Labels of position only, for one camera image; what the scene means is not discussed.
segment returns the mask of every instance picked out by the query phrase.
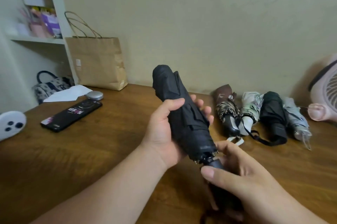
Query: handbag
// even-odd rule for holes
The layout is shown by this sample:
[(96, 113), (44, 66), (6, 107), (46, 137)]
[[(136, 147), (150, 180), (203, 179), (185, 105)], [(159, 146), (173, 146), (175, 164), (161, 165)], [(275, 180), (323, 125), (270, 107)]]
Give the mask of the handbag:
[[(127, 85), (127, 77), (121, 46), (118, 38), (102, 37), (76, 13), (66, 11), (65, 17), (74, 37), (66, 37), (70, 55), (78, 77), (78, 83), (111, 90), (121, 90)], [(88, 37), (84, 30), (91, 31)], [(76, 30), (84, 37), (78, 36)]]
[[(49, 74), (53, 79), (42, 83), (40, 80), (40, 75), (46, 73)], [(43, 103), (44, 99), (48, 98), (55, 92), (59, 92), (65, 89), (69, 89), (71, 86), (74, 86), (74, 80), (71, 76), (66, 77), (57, 77), (49, 71), (40, 71), (36, 75), (38, 84), (33, 86), (35, 97), (39, 104)]]

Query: brown paper bag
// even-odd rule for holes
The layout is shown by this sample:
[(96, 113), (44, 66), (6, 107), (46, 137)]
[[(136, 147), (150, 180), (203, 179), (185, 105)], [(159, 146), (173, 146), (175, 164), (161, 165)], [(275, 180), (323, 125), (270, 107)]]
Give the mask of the brown paper bag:
[[(81, 21), (68, 17), (67, 13), (76, 15)], [(102, 37), (74, 12), (66, 11), (64, 15), (76, 35), (65, 40), (74, 63), (78, 83), (112, 90), (123, 89), (127, 85), (127, 77), (119, 39)], [(89, 28), (95, 37), (88, 37), (71, 20)], [(85, 36), (79, 37), (74, 27)]]

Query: hand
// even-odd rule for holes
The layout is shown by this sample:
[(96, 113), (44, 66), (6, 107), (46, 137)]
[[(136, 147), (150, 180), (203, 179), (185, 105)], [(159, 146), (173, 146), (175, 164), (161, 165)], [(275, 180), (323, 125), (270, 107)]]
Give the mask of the hand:
[[(191, 95), (191, 99), (199, 108), (204, 106), (204, 101), (197, 99), (196, 95)], [(164, 161), (167, 169), (176, 165), (185, 156), (179, 146), (172, 141), (171, 128), (167, 118), (170, 111), (179, 109), (184, 103), (184, 98), (164, 101), (151, 115), (145, 137), (142, 141), (142, 144), (156, 150)], [(203, 113), (208, 118), (210, 124), (212, 124), (214, 120), (211, 111), (212, 109), (209, 106), (203, 109)]]
[[(204, 166), (202, 176), (241, 201), (245, 212), (261, 223), (326, 223), (292, 196), (274, 177), (246, 152), (229, 141), (216, 142), (220, 160), (230, 172)], [(217, 210), (214, 200), (213, 209)]]

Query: paper bag handle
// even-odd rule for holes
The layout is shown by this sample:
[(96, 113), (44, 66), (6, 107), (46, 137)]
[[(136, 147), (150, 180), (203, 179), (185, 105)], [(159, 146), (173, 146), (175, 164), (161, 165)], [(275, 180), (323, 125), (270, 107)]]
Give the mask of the paper bag handle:
[[(79, 21), (79, 20), (77, 20), (76, 18), (69, 18), (68, 16), (67, 16), (67, 13), (70, 13), (70, 14), (74, 14), (75, 16), (77, 16), (79, 19), (81, 19), (82, 21)], [(77, 28), (79, 31), (81, 31), (86, 37), (88, 37), (86, 34), (85, 34), (85, 32), (84, 31), (82, 31), (80, 28), (78, 28), (77, 26), (75, 26), (74, 24), (73, 24), (73, 22), (71, 22), (70, 20), (74, 20), (74, 21), (77, 21), (77, 22), (79, 22), (80, 24), (82, 24), (82, 25), (84, 25), (84, 26), (86, 26), (87, 28), (89, 28), (91, 31), (92, 31), (92, 33), (95, 35), (95, 38), (97, 39), (97, 35), (100, 37), (100, 38), (103, 38), (98, 32), (96, 32), (94, 29), (92, 29), (78, 14), (76, 14), (75, 12), (72, 12), (72, 11), (65, 11), (64, 12), (64, 16), (65, 16), (65, 18), (67, 19), (67, 21), (68, 21), (68, 23), (69, 23), (69, 25), (70, 25), (70, 28), (71, 28), (71, 30), (74, 32), (74, 34), (76, 35), (76, 37), (78, 37), (79, 38), (79, 36), (77, 35), (77, 33), (76, 33), (76, 31), (74, 30), (74, 27), (75, 28)]]

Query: white paper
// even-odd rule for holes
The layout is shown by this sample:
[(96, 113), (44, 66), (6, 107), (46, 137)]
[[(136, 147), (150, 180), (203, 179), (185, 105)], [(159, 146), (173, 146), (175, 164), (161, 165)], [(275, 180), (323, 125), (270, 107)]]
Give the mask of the white paper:
[(79, 96), (86, 95), (91, 91), (91, 89), (82, 85), (72, 86), (69, 89), (52, 94), (50, 97), (44, 99), (43, 102), (76, 101)]

